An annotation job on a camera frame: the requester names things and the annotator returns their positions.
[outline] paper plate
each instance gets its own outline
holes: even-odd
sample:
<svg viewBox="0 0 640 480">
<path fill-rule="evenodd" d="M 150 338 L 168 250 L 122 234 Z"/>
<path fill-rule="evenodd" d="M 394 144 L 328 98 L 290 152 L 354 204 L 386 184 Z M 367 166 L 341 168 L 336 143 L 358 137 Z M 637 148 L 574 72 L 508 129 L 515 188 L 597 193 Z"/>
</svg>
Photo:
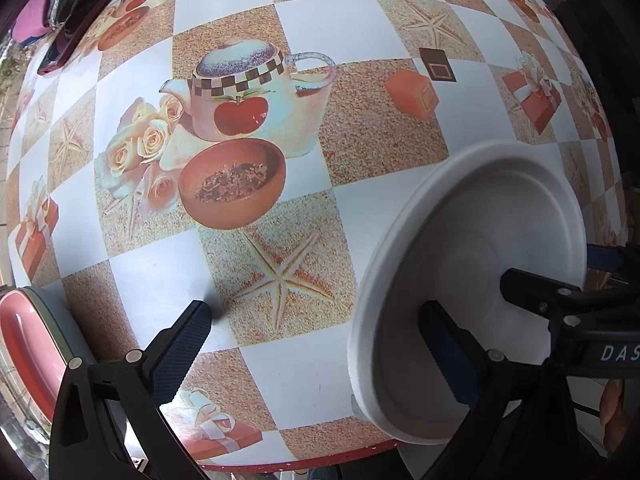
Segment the paper plate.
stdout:
<svg viewBox="0 0 640 480">
<path fill-rule="evenodd" d="M 354 306 L 351 385 L 364 414 L 405 442 L 453 436 L 468 408 L 455 401 L 420 337 L 418 308 L 438 300 L 485 348 L 540 364 L 547 322 L 506 303 L 510 267 L 582 286 L 582 213 L 561 170 L 520 142 L 475 144 L 441 163 L 377 246 Z"/>
</svg>

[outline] printed teapot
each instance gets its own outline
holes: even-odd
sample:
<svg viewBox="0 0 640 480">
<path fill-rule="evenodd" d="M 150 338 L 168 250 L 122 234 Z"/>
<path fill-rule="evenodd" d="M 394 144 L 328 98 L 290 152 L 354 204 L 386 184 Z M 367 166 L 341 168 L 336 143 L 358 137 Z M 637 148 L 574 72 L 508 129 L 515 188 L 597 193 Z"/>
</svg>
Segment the printed teapot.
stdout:
<svg viewBox="0 0 640 480">
<path fill-rule="evenodd" d="M 325 62 L 327 76 L 317 81 L 293 80 L 290 66 L 309 58 Z M 201 139 L 228 140 L 259 135 L 283 123 L 292 115 L 298 92 L 322 89 L 334 81 L 336 73 L 335 63 L 324 54 L 284 57 L 266 41 L 232 38 L 202 58 L 192 77 L 171 79 L 160 91 L 181 102 Z"/>
</svg>

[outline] red apple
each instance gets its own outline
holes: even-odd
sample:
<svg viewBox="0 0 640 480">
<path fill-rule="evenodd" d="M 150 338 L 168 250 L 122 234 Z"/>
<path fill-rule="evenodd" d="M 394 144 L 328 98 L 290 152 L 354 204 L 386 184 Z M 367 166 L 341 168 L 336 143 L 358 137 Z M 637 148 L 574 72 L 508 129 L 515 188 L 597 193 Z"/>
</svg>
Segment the red apple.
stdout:
<svg viewBox="0 0 640 480">
<path fill-rule="evenodd" d="M 213 121 L 223 135 L 246 135 L 262 126 L 268 110 L 269 103 L 264 97 L 228 101 L 216 107 Z"/>
</svg>

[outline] red plate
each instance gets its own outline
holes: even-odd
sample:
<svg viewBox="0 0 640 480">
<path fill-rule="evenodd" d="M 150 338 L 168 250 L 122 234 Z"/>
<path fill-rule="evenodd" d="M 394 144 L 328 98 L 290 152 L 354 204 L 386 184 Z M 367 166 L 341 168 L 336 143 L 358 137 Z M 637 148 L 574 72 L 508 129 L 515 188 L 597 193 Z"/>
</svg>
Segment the red plate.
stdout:
<svg viewBox="0 0 640 480">
<path fill-rule="evenodd" d="M 66 365 L 42 318 L 21 290 L 12 290 L 0 300 L 0 331 L 33 402 L 52 421 Z"/>
</svg>

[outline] starfish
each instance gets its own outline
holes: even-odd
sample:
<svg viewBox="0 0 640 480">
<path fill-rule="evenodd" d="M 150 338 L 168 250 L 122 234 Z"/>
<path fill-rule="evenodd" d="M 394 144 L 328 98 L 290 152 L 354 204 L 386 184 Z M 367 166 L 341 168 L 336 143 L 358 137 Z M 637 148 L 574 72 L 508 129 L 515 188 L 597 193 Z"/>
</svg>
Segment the starfish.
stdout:
<svg viewBox="0 0 640 480">
<path fill-rule="evenodd" d="M 62 173 L 65 171 L 66 156 L 69 152 L 84 153 L 82 144 L 75 139 L 76 130 L 78 129 L 79 121 L 76 121 L 73 126 L 69 126 L 69 122 L 66 119 L 62 120 L 62 144 L 53 155 L 51 161 L 61 159 L 58 166 L 58 179 L 62 178 Z"/>
<path fill-rule="evenodd" d="M 304 257 L 309 254 L 311 248 L 318 241 L 318 233 L 307 237 L 280 264 L 277 264 L 260 244 L 249 238 L 246 232 L 243 231 L 242 234 L 258 260 L 264 276 L 258 282 L 238 290 L 231 297 L 231 301 L 240 300 L 241 298 L 255 298 L 264 292 L 268 292 L 271 296 L 271 326 L 274 330 L 277 330 L 282 322 L 288 291 L 301 292 L 321 301 L 332 302 L 334 300 L 331 295 L 308 279 L 295 275 Z"/>
<path fill-rule="evenodd" d="M 125 225 L 125 230 L 127 238 L 131 240 L 131 237 L 133 236 L 133 227 L 136 223 L 136 216 L 138 213 L 138 200 L 136 199 L 135 194 L 117 198 L 109 204 L 107 209 L 104 210 L 104 214 L 105 216 L 110 215 L 121 207 L 127 208 L 127 224 Z"/>
<path fill-rule="evenodd" d="M 464 44 L 464 42 L 457 37 L 453 32 L 446 29 L 443 24 L 449 17 L 446 13 L 438 14 L 437 16 L 429 16 L 422 9 L 420 9 L 417 5 L 412 4 L 404 0 L 404 3 L 409 8 L 409 10 L 416 16 L 418 19 L 418 23 L 412 23 L 411 25 L 407 25 L 403 27 L 403 30 L 425 30 L 429 38 L 431 40 L 431 44 L 434 48 L 440 48 L 440 41 L 443 38 L 450 38 L 454 41 L 457 41 L 459 44 Z"/>
</svg>

